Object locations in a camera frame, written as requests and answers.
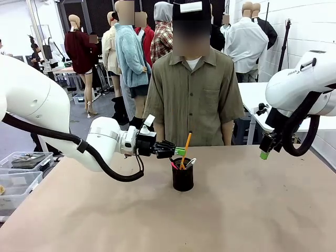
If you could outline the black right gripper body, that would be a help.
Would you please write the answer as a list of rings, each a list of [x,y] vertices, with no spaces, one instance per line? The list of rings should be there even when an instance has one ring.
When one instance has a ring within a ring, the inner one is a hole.
[[[274,129],[270,136],[272,137],[270,150],[279,153],[282,149],[282,131],[280,129]]]

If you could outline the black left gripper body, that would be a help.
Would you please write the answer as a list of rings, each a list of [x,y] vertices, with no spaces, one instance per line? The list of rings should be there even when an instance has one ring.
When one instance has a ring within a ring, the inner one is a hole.
[[[135,154],[150,156],[155,154],[156,132],[138,132],[135,139]]]

